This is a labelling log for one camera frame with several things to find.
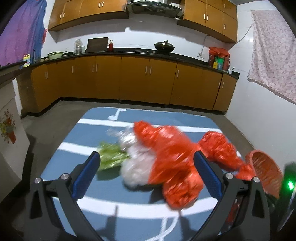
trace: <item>white tiled wall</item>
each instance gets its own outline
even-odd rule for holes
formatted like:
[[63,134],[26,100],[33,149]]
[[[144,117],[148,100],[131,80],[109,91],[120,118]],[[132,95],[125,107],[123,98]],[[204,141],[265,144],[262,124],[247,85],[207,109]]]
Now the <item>white tiled wall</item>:
[[[44,27],[48,27],[54,0],[47,0]],[[89,38],[109,37],[114,47],[132,47],[155,49],[154,44],[168,40],[175,49],[173,53],[208,61],[208,47],[224,47],[224,43],[207,37],[203,50],[203,58],[197,55],[201,52],[203,40],[206,35],[193,29],[177,25],[177,20],[145,15],[130,14],[129,19],[105,20],[86,23],[58,33],[47,33],[42,48],[42,57],[53,51],[73,51],[75,40],[80,38],[87,45]]]
[[[252,24],[251,10],[276,10],[269,1],[237,6],[238,40]],[[283,170],[296,160],[296,105],[259,84],[249,82],[253,28],[230,50],[230,65],[240,72],[226,117],[256,148],[269,154]]]

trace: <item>purple cloth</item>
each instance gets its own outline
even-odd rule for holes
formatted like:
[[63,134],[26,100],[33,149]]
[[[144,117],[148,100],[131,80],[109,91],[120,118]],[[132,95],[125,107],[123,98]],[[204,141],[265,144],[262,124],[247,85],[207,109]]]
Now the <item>purple cloth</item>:
[[46,0],[27,0],[13,15],[0,36],[0,64],[23,60],[24,55],[41,56]]

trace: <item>blue gripper pad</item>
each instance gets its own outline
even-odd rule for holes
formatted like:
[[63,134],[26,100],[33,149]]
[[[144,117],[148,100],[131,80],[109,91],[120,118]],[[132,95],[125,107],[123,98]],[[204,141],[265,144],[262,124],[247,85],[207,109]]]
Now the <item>blue gripper pad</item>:
[[193,163],[210,195],[219,201],[223,196],[221,181],[212,170],[201,151],[194,153]]
[[72,186],[72,198],[74,200],[84,197],[92,179],[100,167],[101,158],[99,153],[93,152],[83,165],[83,169]]

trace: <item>green light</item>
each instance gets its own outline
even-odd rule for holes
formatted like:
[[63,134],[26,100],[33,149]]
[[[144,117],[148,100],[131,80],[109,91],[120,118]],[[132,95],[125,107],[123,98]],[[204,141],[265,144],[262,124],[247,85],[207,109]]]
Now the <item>green light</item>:
[[293,184],[293,182],[289,181],[289,183],[288,183],[288,187],[289,187],[290,190],[293,190],[293,189],[294,189],[294,184]]

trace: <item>blue mat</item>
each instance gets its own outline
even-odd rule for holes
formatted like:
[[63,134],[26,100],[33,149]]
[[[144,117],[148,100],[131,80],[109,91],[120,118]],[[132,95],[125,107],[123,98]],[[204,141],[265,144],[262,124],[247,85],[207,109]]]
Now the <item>blue mat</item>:
[[[153,125],[173,125],[198,142],[208,130],[219,131],[209,118],[180,112],[162,112],[98,107],[89,110],[74,126],[54,153],[41,177],[57,179],[83,163],[101,141],[116,143],[106,134],[108,129],[123,130],[135,121]],[[119,176],[119,168],[99,172],[85,197],[77,203],[84,215],[108,241],[187,241],[210,215],[217,200],[204,188],[195,204],[181,212],[171,210],[164,201],[161,188],[127,189]],[[61,222],[73,235],[59,200],[54,203]]]

